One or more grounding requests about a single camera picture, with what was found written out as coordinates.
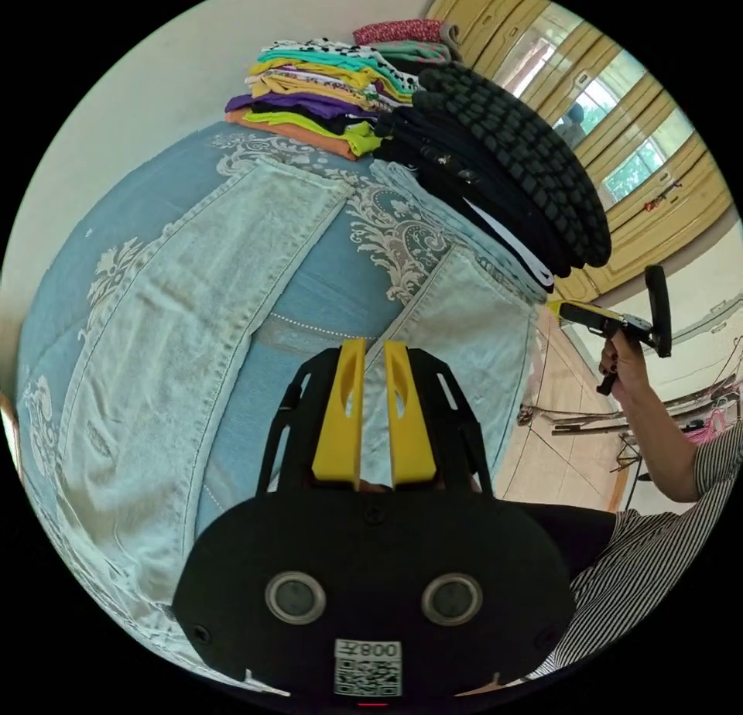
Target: pink object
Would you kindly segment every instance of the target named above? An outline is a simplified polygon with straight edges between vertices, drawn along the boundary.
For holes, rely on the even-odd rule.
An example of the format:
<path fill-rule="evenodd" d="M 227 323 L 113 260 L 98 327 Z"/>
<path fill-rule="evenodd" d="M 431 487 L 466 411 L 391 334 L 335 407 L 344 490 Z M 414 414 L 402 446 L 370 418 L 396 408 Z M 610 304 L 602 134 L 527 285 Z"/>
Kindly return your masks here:
<path fill-rule="evenodd" d="M 354 32 L 357 44 L 373 42 L 400 42 L 413 39 L 416 42 L 440 42 L 448 44 L 441 37 L 442 21 L 436 19 L 407 19 L 405 21 L 384 21 L 367 24 Z"/>
<path fill-rule="evenodd" d="M 686 436 L 694 444 L 707 444 L 720 436 L 726 428 L 725 414 L 720 409 L 715 409 L 701 429 L 689 432 Z"/>

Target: person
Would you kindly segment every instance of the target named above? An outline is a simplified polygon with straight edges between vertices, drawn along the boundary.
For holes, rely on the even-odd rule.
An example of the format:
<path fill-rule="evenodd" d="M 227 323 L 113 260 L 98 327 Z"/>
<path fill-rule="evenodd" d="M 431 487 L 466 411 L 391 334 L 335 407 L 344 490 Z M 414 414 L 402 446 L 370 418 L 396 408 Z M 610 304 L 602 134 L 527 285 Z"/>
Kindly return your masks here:
<path fill-rule="evenodd" d="M 584 109 L 576 102 L 565 114 L 564 119 L 555 127 L 555 132 L 567 143 L 571 150 L 575 150 L 586 136 L 586 132 L 581 127 L 584 118 Z"/>
<path fill-rule="evenodd" d="M 619 401 L 637 439 L 652 482 L 679 503 L 682 515 L 615 515 L 611 539 L 595 562 L 571 584 L 575 615 L 567 633 L 530 679 L 562 669 L 630 631 L 666 596 L 698 554 L 720 517 L 743 464 L 743 423 L 703 445 L 690 441 L 649 384 L 639 344 L 619 331 L 608 340 L 600 371 L 618 378 Z M 364 484 L 362 490 L 383 487 Z M 463 695 L 499 689 L 492 683 Z"/>

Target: stack of folded clothes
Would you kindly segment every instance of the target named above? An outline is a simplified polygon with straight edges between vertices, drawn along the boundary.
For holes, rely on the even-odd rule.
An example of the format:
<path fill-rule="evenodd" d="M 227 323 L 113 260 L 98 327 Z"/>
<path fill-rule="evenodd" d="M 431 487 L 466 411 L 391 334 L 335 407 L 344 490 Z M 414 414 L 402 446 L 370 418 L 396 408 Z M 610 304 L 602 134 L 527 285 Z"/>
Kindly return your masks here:
<path fill-rule="evenodd" d="M 377 50 L 398 70 L 417 75 L 427 67 L 461 60 L 458 34 L 456 24 L 407 19 L 362 26 L 354 32 L 354 41 Z"/>
<path fill-rule="evenodd" d="M 349 160 L 370 153 L 379 115 L 409 107 L 417 77 L 377 50 L 328 39 L 265 47 L 245 81 L 250 93 L 230 99 L 227 120 L 274 132 Z"/>
<path fill-rule="evenodd" d="M 381 115 L 375 158 L 506 246 L 548 292 L 554 276 L 611 254 L 596 190 L 570 148 L 532 109 L 459 63 L 424 70 L 413 106 Z"/>

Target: black clothes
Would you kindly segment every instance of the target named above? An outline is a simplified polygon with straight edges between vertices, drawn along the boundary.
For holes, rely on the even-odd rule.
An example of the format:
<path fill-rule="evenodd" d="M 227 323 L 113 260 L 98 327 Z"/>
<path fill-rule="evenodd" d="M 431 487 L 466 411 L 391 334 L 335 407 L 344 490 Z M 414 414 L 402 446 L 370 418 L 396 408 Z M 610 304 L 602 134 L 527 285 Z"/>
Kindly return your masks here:
<path fill-rule="evenodd" d="M 346 127 L 349 125 L 357 125 L 359 122 L 367 121 L 361 117 L 346 115 L 328 119 L 315 114 L 314 111 L 304 106 L 296 105 L 277 107 L 276 104 L 267 104 L 263 101 L 253 101 L 253 103 L 250 104 L 250 111 L 254 114 L 288 111 L 291 114 L 298 114 L 299 116 L 312 120 L 318 127 L 322 127 L 323 129 L 332 132 L 334 135 L 342 135 L 346 131 Z"/>
<path fill-rule="evenodd" d="M 604 266 L 611 234 L 596 188 L 573 151 L 516 96 L 459 63 L 419 76 L 413 107 L 445 112 L 488 150 L 547 216 L 582 265 Z"/>
<path fill-rule="evenodd" d="M 416 181 L 422 189 L 427 191 L 431 196 L 440 199 L 455 212 L 458 212 L 462 217 L 469 220 L 473 225 L 475 225 L 475 227 L 482 230 L 490 238 L 496 240 L 519 262 L 529 276 L 531 276 L 532 279 L 542 287 L 542 289 L 548 293 L 551 293 L 554 290 L 554 284 L 545 285 L 542 279 L 539 279 L 533 273 L 529 264 L 524 261 L 520 254 L 467 203 L 469 201 L 476 207 L 480 207 L 480 209 L 482 209 L 486 214 L 497 219 L 504 228 L 508 229 L 519 240 L 522 240 L 519 237 L 519 233 L 514 232 L 514 229 L 519 226 L 519 222 L 514 221 L 512 217 L 507 217 L 507 213 L 502 211 L 500 207 L 493 207 L 491 203 L 483 198 L 476 186 L 467 184 L 457 176 L 451 176 L 441 166 L 426 159 L 425 156 L 421 156 L 413 148 L 410 148 L 399 141 L 388 140 L 383 142 L 380 147 L 374 151 L 374 156 L 380 160 L 394 161 L 395 163 L 401 163 L 414 169 Z M 549 268 L 549 265 L 546 264 L 544 260 L 533 251 L 533 249 L 530 250 L 532 250 L 539 260 Z"/>
<path fill-rule="evenodd" d="M 400 60 L 397 57 L 390 57 L 385 55 L 385 60 L 392 65 L 394 68 L 399 70 L 401 73 L 407 73 L 408 75 L 420 75 L 424 70 L 428 70 L 431 67 L 439 67 L 432 63 L 417 63 L 413 60 Z"/>
<path fill-rule="evenodd" d="M 593 508 L 557 504 L 517 504 L 557 545 L 570 581 L 595 565 L 617 525 L 617 515 Z"/>
<path fill-rule="evenodd" d="M 430 193 L 472 220 L 491 238 L 506 245 L 492 227 L 461 201 L 462 197 L 496 218 L 554 275 L 567 277 L 571 266 L 578 261 L 566 255 L 560 237 L 547 218 L 504 175 L 503 169 L 487 151 L 463 134 L 460 126 L 448 115 L 437 115 L 432 121 L 428 121 L 427 116 L 415 107 L 396 109 L 389 115 L 380 116 L 375 134 L 380 137 L 391 134 L 393 139 L 383 142 L 374 151 L 375 158 L 420 169 L 423 181 L 428 182 L 424 186 L 419 178 L 423 188 L 434 188 Z M 437 188 L 440 182 L 446 187 L 446 197 L 438 193 L 443 190 Z M 460 199 L 454 207 L 457 195 Z M 466 212 L 460 209 L 462 205 L 467 207 Z"/>

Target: label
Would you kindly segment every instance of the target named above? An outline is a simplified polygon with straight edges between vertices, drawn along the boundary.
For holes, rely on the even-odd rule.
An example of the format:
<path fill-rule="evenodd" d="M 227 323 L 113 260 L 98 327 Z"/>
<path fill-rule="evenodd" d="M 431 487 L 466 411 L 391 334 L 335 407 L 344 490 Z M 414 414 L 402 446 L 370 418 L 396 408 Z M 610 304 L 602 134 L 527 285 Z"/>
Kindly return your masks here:
<path fill-rule="evenodd" d="M 353 697 L 402 696 L 400 643 L 336 640 L 334 692 Z"/>

